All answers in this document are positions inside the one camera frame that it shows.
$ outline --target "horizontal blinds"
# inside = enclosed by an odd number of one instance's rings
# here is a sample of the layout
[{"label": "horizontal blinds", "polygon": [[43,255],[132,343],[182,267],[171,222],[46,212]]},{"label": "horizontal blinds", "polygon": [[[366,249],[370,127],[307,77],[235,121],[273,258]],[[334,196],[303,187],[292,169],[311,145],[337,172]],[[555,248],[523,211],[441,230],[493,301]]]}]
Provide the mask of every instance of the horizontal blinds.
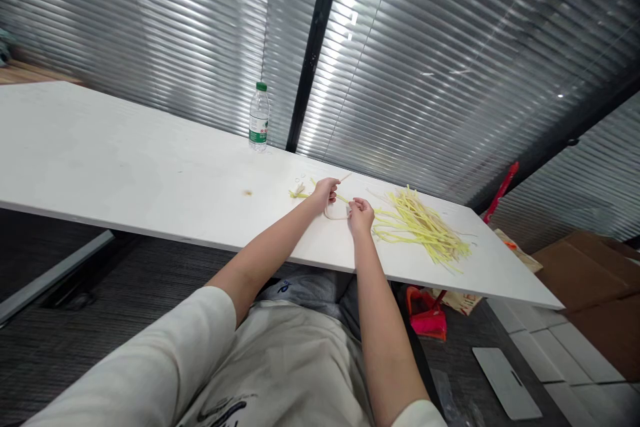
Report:
[{"label": "horizontal blinds", "polygon": [[334,0],[298,152],[459,203],[640,51],[639,0]]},{"label": "horizontal blinds", "polygon": [[0,21],[34,63],[240,135],[263,80],[283,147],[314,2],[0,0]]},{"label": "horizontal blinds", "polygon": [[504,197],[491,220],[526,252],[583,229],[640,234],[640,93]]}]

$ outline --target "water bottle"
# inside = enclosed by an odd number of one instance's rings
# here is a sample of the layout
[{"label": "water bottle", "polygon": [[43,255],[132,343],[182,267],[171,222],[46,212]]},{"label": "water bottle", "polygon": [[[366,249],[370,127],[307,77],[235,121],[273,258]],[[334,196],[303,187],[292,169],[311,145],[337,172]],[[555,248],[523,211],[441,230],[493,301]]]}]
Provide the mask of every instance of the water bottle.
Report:
[{"label": "water bottle", "polygon": [[249,147],[257,151],[267,148],[267,124],[269,123],[269,99],[267,98],[267,84],[255,84],[255,93],[251,99],[249,114]]}]

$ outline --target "bottle label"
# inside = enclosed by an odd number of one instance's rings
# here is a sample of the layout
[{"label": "bottle label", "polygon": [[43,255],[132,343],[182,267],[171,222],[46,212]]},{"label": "bottle label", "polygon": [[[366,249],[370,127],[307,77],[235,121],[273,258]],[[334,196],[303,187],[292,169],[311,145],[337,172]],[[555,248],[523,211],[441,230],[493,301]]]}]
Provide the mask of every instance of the bottle label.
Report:
[{"label": "bottle label", "polygon": [[251,115],[249,117],[249,140],[255,143],[267,141],[267,119],[259,119]]}]

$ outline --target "white t-shirt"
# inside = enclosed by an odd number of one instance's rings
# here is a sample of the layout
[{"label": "white t-shirt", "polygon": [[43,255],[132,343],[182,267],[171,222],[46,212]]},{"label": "white t-shirt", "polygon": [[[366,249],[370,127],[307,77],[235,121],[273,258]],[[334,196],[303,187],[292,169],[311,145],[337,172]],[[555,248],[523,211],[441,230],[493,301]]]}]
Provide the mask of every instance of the white t-shirt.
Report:
[{"label": "white t-shirt", "polygon": [[[198,289],[25,425],[374,425],[360,345],[337,320],[289,302],[235,318],[223,290]],[[446,424],[418,400],[393,424],[408,426]]]}]

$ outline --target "white foam board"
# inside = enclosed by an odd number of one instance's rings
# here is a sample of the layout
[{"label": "white foam board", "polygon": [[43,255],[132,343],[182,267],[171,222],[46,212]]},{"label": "white foam board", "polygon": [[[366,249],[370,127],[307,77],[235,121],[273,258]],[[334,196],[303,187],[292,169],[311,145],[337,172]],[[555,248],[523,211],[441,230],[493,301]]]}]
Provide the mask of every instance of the white foam board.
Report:
[{"label": "white foam board", "polygon": [[547,328],[539,313],[533,309],[533,306],[522,302],[508,301],[509,308],[516,318],[524,325],[528,332],[536,332]]},{"label": "white foam board", "polygon": [[632,425],[640,425],[640,392],[630,384],[602,384],[600,389]]},{"label": "white foam board", "polygon": [[558,382],[564,380],[562,373],[540,348],[531,334],[525,330],[509,335],[511,340],[525,358],[533,373],[541,382]]},{"label": "white foam board", "polygon": [[620,375],[620,372],[598,352],[573,324],[553,326],[549,328],[549,331],[596,384],[624,382],[625,379]]},{"label": "white foam board", "polygon": [[540,320],[546,327],[566,324],[569,321],[564,315],[558,314],[555,310],[533,307],[533,311],[538,314]]},{"label": "white foam board", "polygon": [[624,416],[624,413],[616,407],[601,386],[592,384],[571,387],[571,389],[601,427],[634,427],[631,419]]},{"label": "white foam board", "polygon": [[522,322],[518,320],[518,317],[516,317],[509,308],[507,301],[501,299],[487,299],[487,303],[509,334],[525,329]]},{"label": "white foam board", "polygon": [[545,389],[565,415],[571,427],[598,427],[580,399],[572,392],[570,385],[564,382],[546,384]]},{"label": "white foam board", "polygon": [[558,339],[547,330],[533,332],[531,337],[536,341],[551,363],[560,371],[564,380],[571,386],[592,384],[593,381],[566,351]]}]

